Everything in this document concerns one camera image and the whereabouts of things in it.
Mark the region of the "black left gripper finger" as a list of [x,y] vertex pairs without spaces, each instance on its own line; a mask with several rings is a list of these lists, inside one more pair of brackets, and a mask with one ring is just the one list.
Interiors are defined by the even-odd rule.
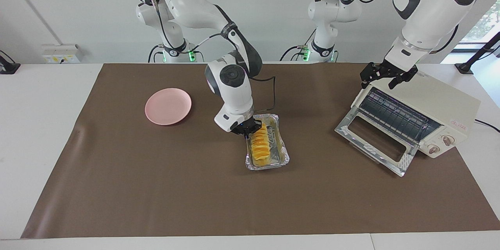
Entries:
[[366,89],[371,82],[381,79],[380,69],[381,64],[376,64],[374,62],[368,63],[360,72],[361,88]]
[[403,82],[409,82],[418,72],[418,68],[411,68],[411,70],[397,74],[392,81],[389,83],[389,89],[395,88],[397,85]]

